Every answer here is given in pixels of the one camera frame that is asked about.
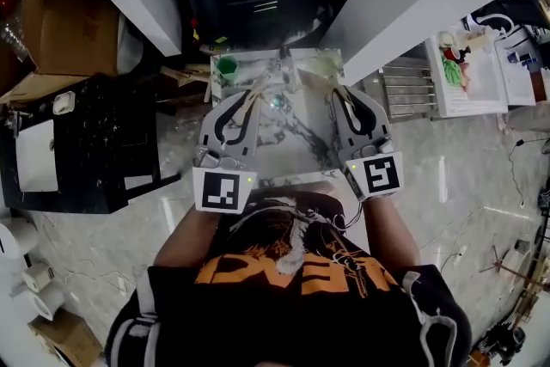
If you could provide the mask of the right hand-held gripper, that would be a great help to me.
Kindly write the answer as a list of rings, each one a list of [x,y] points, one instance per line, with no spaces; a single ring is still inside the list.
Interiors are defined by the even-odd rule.
[[[394,149],[382,105],[346,86],[331,94],[342,171],[359,202],[394,194],[404,187],[403,158]],[[361,148],[359,143],[373,143]]]

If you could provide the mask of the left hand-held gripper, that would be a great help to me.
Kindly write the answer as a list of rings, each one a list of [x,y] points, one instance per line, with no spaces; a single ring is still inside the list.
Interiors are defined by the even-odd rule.
[[[192,167],[194,204],[198,211],[241,214],[256,184],[257,173],[245,162],[255,155],[260,99],[242,91],[220,101],[205,115]]]

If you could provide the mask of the green cup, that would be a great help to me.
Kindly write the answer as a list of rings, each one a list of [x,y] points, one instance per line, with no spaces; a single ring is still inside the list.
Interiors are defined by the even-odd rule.
[[[232,84],[239,70],[239,61],[232,55],[221,56],[215,64],[220,78],[227,84]]]

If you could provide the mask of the person's left forearm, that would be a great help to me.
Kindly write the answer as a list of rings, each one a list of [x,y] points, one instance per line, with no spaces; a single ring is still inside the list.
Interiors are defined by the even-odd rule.
[[[162,245],[154,266],[200,267],[205,262],[220,222],[220,214],[192,209]]]

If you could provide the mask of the person's right forearm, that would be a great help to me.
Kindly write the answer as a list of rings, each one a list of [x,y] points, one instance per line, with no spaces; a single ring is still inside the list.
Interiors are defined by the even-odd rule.
[[[366,199],[362,207],[370,254],[390,272],[419,266],[419,247],[392,199]]]

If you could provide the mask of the white marble sink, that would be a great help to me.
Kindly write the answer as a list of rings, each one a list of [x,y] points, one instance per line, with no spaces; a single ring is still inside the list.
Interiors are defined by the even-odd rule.
[[[246,89],[261,89],[260,124],[254,169],[259,187],[281,187],[334,178],[339,174],[338,136],[328,89],[344,75],[325,78],[312,72],[309,63],[319,51],[337,49],[290,49],[298,91],[290,94],[278,65],[278,50],[220,53],[211,56],[212,103]],[[215,64],[221,56],[232,55],[239,70],[232,84],[218,75]],[[285,109],[271,107],[274,95],[284,95]]]

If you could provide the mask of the wooden slats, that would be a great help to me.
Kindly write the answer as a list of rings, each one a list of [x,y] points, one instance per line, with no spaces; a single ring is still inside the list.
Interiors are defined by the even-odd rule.
[[[186,64],[182,70],[163,66],[160,73],[177,81],[179,87],[189,83],[201,82],[206,84],[204,103],[211,98],[211,68],[208,64]]]

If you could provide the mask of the chrome sink faucet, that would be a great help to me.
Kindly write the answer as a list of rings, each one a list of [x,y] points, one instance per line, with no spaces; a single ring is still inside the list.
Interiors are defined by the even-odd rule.
[[[296,72],[290,49],[287,46],[281,46],[278,50],[278,65],[286,90],[290,94],[295,94],[298,91]]]

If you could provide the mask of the green toy vegetable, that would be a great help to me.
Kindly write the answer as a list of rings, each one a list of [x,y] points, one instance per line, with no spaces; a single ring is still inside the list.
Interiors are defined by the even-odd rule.
[[[445,79],[450,86],[462,88],[462,70],[460,65],[442,56],[443,71]]]

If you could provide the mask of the white table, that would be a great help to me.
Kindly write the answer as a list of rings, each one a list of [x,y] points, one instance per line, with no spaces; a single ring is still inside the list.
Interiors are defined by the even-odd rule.
[[[524,42],[520,31],[476,24],[468,31],[455,24],[425,40],[440,117],[506,113],[509,106],[535,104],[529,62],[517,49]],[[442,56],[460,65],[462,88],[447,83]]]

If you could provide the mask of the black speckled cabinet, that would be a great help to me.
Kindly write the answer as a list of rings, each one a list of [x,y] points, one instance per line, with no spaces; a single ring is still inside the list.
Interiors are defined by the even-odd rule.
[[[58,91],[0,113],[0,184],[6,207],[17,210],[109,214],[129,200],[180,179],[162,177],[156,138],[156,98],[121,77],[95,75],[65,89],[76,94],[73,112],[52,113]],[[23,193],[18,182],[15,138],[5,125],[9,109],[21,113],[25,130],[54,121],[58,190]]]

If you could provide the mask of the person's black orange-print shirt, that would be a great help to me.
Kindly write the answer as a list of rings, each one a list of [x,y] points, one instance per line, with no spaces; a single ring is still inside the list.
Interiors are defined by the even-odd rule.
[[[462,367],[469,320],[433,265],[390,272],[343,232],[333,187],[252,194],[200,267],[148,267],[107,367]]]

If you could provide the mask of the large cardboard box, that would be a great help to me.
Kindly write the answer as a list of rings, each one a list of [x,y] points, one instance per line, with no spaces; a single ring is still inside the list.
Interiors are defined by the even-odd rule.
[[[0,105],[128,74],[143,55],[141,35],[110,0],[0,0]]]

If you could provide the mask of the white rectangular basin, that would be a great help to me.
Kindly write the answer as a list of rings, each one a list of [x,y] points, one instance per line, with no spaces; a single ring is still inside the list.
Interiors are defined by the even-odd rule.
[[[54,151],[54,121],[49,119],[19,132],[15,139],[20,191],[46,193],[58,190]]]

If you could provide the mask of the small cardboard box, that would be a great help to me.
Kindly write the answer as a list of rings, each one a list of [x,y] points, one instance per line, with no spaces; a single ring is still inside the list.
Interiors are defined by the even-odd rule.
[[[69,367],[92,367],[103,350],[87,322],[65,309],[58,309],[52,321],[38,316],[28,327],[46,343],[51,354]]]

